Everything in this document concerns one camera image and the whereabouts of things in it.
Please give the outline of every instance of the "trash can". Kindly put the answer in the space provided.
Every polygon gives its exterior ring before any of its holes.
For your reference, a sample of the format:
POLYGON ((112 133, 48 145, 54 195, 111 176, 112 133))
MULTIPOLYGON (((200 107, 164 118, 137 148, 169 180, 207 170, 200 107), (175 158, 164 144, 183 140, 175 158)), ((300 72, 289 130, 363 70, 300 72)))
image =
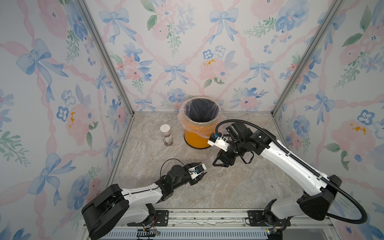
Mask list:
POLYGON ((208 139, 216 125, 223 119, 217 102, 197 97, 185 101, 177 115, 184 128, 185 142, 195 149, 209 148, 208 139))

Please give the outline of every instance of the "glass jar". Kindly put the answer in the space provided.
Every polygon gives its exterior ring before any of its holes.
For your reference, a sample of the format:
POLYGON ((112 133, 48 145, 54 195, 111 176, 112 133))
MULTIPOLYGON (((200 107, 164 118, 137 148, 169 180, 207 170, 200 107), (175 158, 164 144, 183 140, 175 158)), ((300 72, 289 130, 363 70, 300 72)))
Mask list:
POLYGON ((171 146, 173 144, 172 134, 170 131, 170 126, 168 124, 163 124, 160 127, 161 136, 163 137, 164 144, 166 146, 171 146))

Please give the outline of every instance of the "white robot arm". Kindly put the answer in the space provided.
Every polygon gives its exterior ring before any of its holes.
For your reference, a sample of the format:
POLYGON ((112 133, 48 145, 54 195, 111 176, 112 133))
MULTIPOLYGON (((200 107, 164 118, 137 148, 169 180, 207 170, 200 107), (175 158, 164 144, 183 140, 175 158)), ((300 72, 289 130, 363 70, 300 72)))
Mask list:
MULTIPOLYGON (((237 157, 249 164, 255 153, 276 164, 303 188, 302 194, 281 200, 273 199, 269 202, 262 215, 258 217, 257 223, 266 222, 273 226, 298 215, 308 215, 316 220, 323 220, 325 216, 329 216, 354 224, 367 221, 367 213, 363 207, 339 188, 340 178, 335 175, 329 177, 314 169, 285 148, 273 134, 257 125, 239 119, 222 121, 216 126, 216 133, 212 133, 208 143, 220 148, 212 163, 213 166, 229 167, 234 165, 237 157), (219 126, 227 122, 233 122, 226 128, 229 134, 219 133, 219 126), (245 124, 257 130, 252 132, 245 124), (251 152, 253 155, 248 162, 243 158, 246 152, 251 152), (347 219, 328 213, 337 192, 344 195, 360 210, 360 219, 347 219)), ((206 174, 206 169, 201 162, 184 166, 174 165, 167 175, 161 176, 158 181, 147 187, 121 189, 117 184, 109 186, 81 211, 91 240, 99 239, 119 224, 152 226, 157 219, 157 212, 152 204, 167 200, 173 195, 174 189, 184 184, 196 184, 206 174)), ((269 234, 284 229, 283 227, 272 230, 269 234)))
POLYGON ((276 164, 303 188, 304 192, 298 196, 272 200, 264 209, 261 221, 274 225, 281 219, 298 215, 308 215, 316 220, 323 220, 325 216, 329 216, 354 224, 367 221, 367 213, 363 207, 339 188, 340 178, 335 175, 327 176, 314 169, 285 148, 272 133, 255 124, 239 119, 224 120, 216 126, 216 133, 212 133, 208 143, 221 149, 213 162, 214 166, 229 167, 235 163, 236 157, 240 157, 244 163, 249 164, 256 153, 276 164), (226 128, 229 134, 219 133, 219 126, 227 122, 233 122, 226 128), (245 124, 255 127, 257 130, 252 132, 245 124), (253 154, 249 162, 243 158, 246 152, 253 154), (337 192, 344 195, 357 207, 361 212, 360 219, 347 219, 328 213, 337 192))

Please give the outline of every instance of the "gray marble surface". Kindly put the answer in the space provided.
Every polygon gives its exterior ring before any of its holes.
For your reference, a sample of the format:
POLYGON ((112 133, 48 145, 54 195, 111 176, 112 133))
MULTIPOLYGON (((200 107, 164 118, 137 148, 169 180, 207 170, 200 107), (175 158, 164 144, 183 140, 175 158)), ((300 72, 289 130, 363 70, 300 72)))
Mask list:
MULTIPOLYGON (((250 121, 279 138, 270 114, 231 113, 224 116, 226 119, 250 121)), ((214 167, 211 158, 217 155, 219 148, 193 149, 184 142, 183 133, 176 113, 135 114, 113 182, 122 188, 148 186, 159 179, 164 161, 177 158, 185 164, 205 163, 207 174, 193 186, 186 184, 177 188, 170 199, 155 204, 155 208, 264 208, 272 199, 286 198, 303 191, 280 168, 258 155, 251 164, 246 165, 237 158, 235 165, 228 168, 214 167), (167 147, 162 141, 159 129, 163 124, 171 126, 172 146, 167 147)), ((168 161, 162 175, 176 164, 179 164, 176 160, 168 161)))

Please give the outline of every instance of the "floral wallpaper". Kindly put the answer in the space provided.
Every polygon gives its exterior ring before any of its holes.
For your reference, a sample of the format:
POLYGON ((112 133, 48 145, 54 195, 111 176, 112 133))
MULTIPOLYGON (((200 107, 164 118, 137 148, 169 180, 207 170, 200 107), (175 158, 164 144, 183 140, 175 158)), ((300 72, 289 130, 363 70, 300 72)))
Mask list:
POLYGON ((332 0, 86 3, 135 111, 271 111, 332 0))
POLYGON ((71 0, 0 6, 0 240, 76 239, 129 114, 71 0))
MULTIPOLYGON (((332 220, 342 239, 384 239, 383 14, 383 0, 346 0, 276 114, 290 149, 367 211, 362 225, 332 220)), ((360 217, 340 196, 330 212, 360 217)))

